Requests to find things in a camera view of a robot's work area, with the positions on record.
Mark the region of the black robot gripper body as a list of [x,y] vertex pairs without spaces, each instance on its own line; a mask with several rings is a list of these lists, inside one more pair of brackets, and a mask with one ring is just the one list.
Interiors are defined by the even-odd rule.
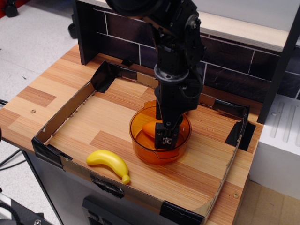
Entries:
[[191,67],[182,76],[174,76],[154,68],[160,85],[155,96],[164,128],[175,128],[181,116],[197,108],[203,90],[203,73],[200,67]]

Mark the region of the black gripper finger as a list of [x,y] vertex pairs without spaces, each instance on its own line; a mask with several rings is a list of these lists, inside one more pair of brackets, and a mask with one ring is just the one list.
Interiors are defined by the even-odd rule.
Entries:
[[160,110],[160,105],[159,105],[159,103],[156,103],[156,119],[157,119],[157,120],[162,120],[162,117],[161,117],[161,110]]
[[163,123],[155,124],[154,147],[157,150],[173,150],[179,139],[180,127],[176,126],[173,130],[165,129]]

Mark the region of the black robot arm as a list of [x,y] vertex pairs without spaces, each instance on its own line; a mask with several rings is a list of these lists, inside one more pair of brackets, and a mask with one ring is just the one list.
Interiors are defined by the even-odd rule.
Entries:
[[198,63],[205,46],[200,37],[197,6],[191,0],[109,0],[119,15],[140,19],[152,27],[157,50],[157,98],[154,147],[173,150],[179,139],[183,114],[197,108],[203,90]]

